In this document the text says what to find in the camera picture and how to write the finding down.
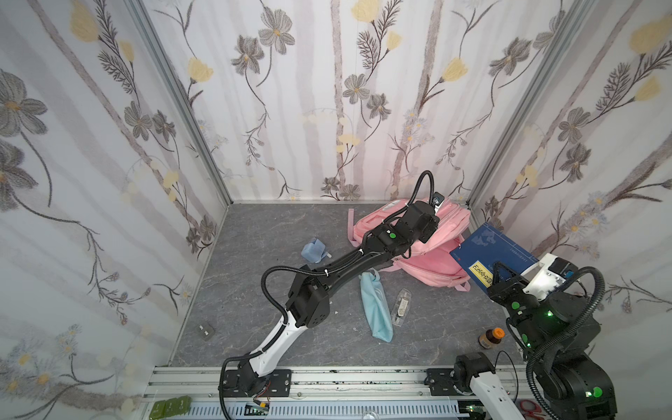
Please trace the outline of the blue book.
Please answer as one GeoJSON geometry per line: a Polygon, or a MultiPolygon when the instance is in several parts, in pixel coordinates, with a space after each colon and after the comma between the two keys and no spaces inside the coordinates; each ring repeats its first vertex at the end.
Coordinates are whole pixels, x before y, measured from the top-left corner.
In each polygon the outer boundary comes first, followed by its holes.
{"type": "Polygon", "coordinates": [[[481,225],[450,254],[483,292],[493,284],[496,263],[517,274],[538,263],[530,252],[489,223],[481,225]]]}

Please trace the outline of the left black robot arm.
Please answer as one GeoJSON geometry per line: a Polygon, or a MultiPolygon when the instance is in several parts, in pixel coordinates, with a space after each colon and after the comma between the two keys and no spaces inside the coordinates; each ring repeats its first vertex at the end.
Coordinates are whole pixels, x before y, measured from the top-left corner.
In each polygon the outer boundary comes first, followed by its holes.
{"type": "Polygon", "coordinates": [[[279,311],[280,319],[255,350],[231,356],[222,362],[218,397],[224,418],[232,418],[226,405],[226,393],[237,390],[256,397],[271,383],[278,362],[306,330],[316,327],[330,314],[330,299],[349,281],[371,269],[401,257],[412,257],[412,246],[427,243],[439,227],[439,208],[445,199],[435,190],[431,171],[423,171],[411,197],[401,209],[369,229],[360,245],[344,257],[315,269],[277,265],[264,271],[261,290],[279,311]],[[280,304],[268,289],[268,278],[276,272],[294,275],[288,300],[280,304]]]}

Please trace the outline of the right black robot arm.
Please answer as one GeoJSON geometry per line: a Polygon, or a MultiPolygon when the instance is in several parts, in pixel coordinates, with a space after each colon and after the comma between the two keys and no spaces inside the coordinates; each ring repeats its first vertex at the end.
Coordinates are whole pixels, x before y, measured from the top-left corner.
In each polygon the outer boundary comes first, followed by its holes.
{"type": "Polygon", "coordinates": [[[613,382],[586,353],[601,330],[593,318],[606,293],[598,269],[552,254],[530,266],[532,279],[503,262],[462,268],[489,279],[486,294],[509,314],[506,325],[518,333],[526,382],[542,413],[551,419],[615,418],[613,382]]]}

